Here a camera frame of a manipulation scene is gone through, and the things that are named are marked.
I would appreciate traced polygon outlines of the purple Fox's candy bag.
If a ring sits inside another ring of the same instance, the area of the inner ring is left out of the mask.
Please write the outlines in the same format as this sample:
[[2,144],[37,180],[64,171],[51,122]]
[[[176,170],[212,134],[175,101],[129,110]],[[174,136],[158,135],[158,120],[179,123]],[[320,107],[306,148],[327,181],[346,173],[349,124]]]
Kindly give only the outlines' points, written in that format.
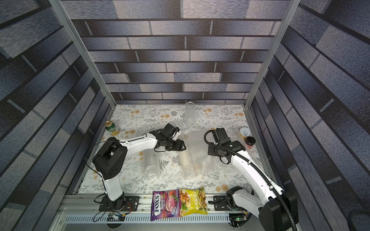
[[151,221],[163,218],[180,217],[181,212],[180,191],[153,191],[151,204]]

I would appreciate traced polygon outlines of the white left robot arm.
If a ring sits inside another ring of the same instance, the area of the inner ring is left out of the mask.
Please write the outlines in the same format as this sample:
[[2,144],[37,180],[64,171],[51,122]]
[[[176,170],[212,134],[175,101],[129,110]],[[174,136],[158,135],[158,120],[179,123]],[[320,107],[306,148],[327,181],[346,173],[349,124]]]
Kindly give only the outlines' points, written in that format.
[[184,141],[178,139],[181,131],[168,123],[163,129],[128,140],[118,140],[115,137],[104,142],[94,156],[92,163],[103,179],[105,194],[112,202],[123,197],[118,174],[129,154],[138,153],[147,149],[156,150],[163,147],[165,151],[185,151]]

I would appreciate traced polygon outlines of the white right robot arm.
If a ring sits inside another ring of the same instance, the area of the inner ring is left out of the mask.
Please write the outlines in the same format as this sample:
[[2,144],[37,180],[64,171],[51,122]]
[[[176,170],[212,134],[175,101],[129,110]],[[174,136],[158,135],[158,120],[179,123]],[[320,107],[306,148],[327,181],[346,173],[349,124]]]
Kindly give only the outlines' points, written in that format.
[[231,209],[250,212],[266,231],[297,230],[299,222],[297,197],[274,183],[252,160],[239,141],[231,141],[224,128],[207,131],[204,141],[208,155],[226,159],[238,169],[254,193],[237,186],[227,191],[226,203]]

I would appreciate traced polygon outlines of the green beverage can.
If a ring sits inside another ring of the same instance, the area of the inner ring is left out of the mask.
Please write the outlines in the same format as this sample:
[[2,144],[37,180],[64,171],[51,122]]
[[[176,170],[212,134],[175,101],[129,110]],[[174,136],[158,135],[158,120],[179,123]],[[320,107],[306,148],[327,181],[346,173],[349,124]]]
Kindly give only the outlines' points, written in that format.
[[115,132],[116,131],[116,125],[113,121],[107,121],[105,123],[105,128],[108,132]]

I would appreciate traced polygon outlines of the clear textured glass vase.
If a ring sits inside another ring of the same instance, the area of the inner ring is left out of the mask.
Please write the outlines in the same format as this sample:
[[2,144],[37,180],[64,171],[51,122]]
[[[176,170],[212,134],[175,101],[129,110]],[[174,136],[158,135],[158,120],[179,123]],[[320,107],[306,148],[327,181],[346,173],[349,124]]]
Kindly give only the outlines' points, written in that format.
[[195,103],[187,102],[185,105],[185,125],[187,127],[192,127],[195,125]]

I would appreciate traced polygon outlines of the yellow snack bag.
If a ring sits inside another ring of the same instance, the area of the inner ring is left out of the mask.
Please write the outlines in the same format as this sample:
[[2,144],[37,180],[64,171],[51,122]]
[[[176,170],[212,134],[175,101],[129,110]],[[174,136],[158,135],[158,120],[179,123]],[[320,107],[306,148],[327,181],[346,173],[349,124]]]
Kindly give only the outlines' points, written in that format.
[[195,190],[180,189],[179,191],[181,201],[181,217],[185,217],[191,214],[208,214],[206,193],[203,187]]

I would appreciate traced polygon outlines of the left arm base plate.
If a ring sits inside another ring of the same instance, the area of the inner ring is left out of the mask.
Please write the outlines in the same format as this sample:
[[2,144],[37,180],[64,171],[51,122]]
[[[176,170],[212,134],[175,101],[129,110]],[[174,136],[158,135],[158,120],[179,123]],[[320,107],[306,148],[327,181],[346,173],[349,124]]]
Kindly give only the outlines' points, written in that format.
[[137,211],[139,196],[121,196],[116,201],[111,201],[107,196],[99,203],[100,212],[133,212]]

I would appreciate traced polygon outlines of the red jam jar black lid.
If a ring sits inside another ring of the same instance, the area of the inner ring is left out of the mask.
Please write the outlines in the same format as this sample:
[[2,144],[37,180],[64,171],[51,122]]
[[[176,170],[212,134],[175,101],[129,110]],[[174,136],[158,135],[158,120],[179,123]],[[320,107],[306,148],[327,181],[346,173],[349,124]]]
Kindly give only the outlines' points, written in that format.
[[256,139],[252,136],[248,136],[244,140],[249,149],[252,149],[252,147],[256,144]]

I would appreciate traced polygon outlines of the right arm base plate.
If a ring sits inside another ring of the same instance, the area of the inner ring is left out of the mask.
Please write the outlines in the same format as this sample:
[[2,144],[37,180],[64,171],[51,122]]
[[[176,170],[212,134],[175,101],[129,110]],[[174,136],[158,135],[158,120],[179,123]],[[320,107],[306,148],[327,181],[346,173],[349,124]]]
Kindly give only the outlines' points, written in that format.
[[232,208],[229,206],[225,195],[214,195],[213,206],[215,211],[245,211],[242,208]]

